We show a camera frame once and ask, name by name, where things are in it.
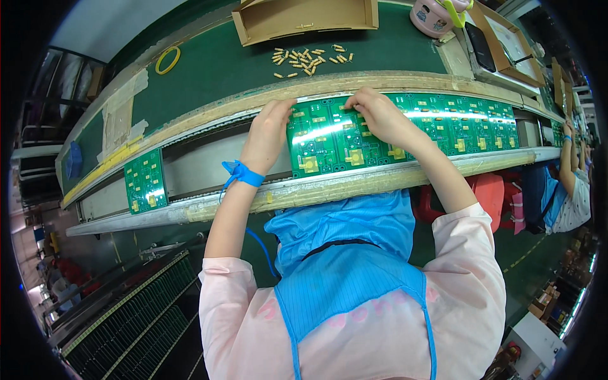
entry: cardboard tray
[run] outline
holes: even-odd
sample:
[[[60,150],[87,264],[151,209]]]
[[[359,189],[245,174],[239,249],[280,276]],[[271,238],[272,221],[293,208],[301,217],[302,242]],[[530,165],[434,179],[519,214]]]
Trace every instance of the cardboard tray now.
[[[248,46],[312,30],[377,29],[378,0],[247,0],[232,19]]]
[[[530,62],[532,70],[534,71],[534,77],[530,77],[529,75],[524,74],[523,72],[511,66],[498,37],[496,37],[496,34],[494,33],[494,29],[492,29],[486,17],[492,19],[501,26],[504,26],[510,32],[514,33],[517,36],[517,39],[519,40],[519,43],[523,48],[523,57],[529,54],[534,54],[532,48],[528,44],[528,41],[526,40],[522,31],[518,27],[513,25],[503,16],[500,16],[495,11],[491,10],[490,8],[477,1],[475,1],[475,5],[468,12],[469,16],[471,16],[471,18],[475,22],[475,25],[482,30],[483,35],[486,37],[490,52],[492,53],[492,58],[494,59],[494,64],[496,65],[496,69],[499,72],[513,77],[517,80],[520,80],[524,83],[528,83],[530,86],[545,86],[545,79],[542,76],[541,68],[539,67],[534,57],[528,60],[528,62]]]
[[[555,103],[559,106],[559,109],[564,110],[565,99],[565,115],[572,118],[572,103],[574,102],[572,84],[568,79],[568,74],[564,68],[559,65],[555,57],[551,58],[551,71],[553,72],[553,83],[555,87]]]

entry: worker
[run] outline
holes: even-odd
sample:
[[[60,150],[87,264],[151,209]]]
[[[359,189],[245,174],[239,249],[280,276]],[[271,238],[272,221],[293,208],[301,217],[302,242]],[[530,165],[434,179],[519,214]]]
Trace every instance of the worker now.
[[[587,148],[581,138],[581,157],[576,155],[576,134],[570,121],[563,124],[564,141],[559,171],[545,162],[522,171],[523,211],[531,232],[568,232],[591,218],[590,181],[586,169]]]
[[[447,212],[432,226],[436,258],[422,270],[407,262],[407,190],[360,196],[277,212],[265,229],[280,240],[282,278],[257,288],[240,259],[247,215],[294,104],[272,100],[256,116],[211,226],[199,274],[210,378],[481,378],[505,324],[492,219],[435,142],[372,88],[345,108],[418,159]]]

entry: woman's right hand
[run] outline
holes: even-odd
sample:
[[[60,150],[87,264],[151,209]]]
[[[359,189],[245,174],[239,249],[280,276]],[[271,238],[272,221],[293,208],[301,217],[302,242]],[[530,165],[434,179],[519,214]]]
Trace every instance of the woman's right hand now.
[[[431,142],[386,95],[371,87],[363,87],[348,98],[344,108],[352,107],[365,117],[370,132],[384,142],[410,153]]]
[[[573,128],[571,121],[567,120],[564,124],[562,124],[562,129],[564,132],[564,136],[574,137],[572,133]]]

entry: printed circuit board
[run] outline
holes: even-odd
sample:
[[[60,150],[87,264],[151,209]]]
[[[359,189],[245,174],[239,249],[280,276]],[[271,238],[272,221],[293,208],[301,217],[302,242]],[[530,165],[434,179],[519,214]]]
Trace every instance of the printed circuit board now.
[[[125,164],[129,211],[138,214],[167,205],[162,176],[161,149],[157,148]]]
[[[493,100],[441,94],[386,94],[448,156],[519,148],[513,108]],[[298,103],[287,125],[294,178],[415,158],[371,134],[348,97]]]

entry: yellow rubber band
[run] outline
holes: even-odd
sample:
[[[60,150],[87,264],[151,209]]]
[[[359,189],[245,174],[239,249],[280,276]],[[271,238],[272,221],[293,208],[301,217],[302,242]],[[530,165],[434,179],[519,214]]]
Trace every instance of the yellow rubber band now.
[[[167,54],[169,54],[170,51],[172,50],[177,50],[178,53],[175,55],[175,58],[173,59],[173,62],[171,62],[171,64],[169,65],[168,68],[164,69],[163,71],[161,71],[161,62],[162,59],[165,58],[165,56]],[[179,61],[179,56],[181,55],[181,51],[179,50],[179,48],[177,46],[171,46],[169,49],[165,50],[163,52],[163,54],[161,55],[160,58],[158,58],[158,60],[156,61],[156,73],[159,75],[163,75],[168,73],[169,71],[171,71],[171,69],[173,69],[173,66],[175,66],[175,64]]]

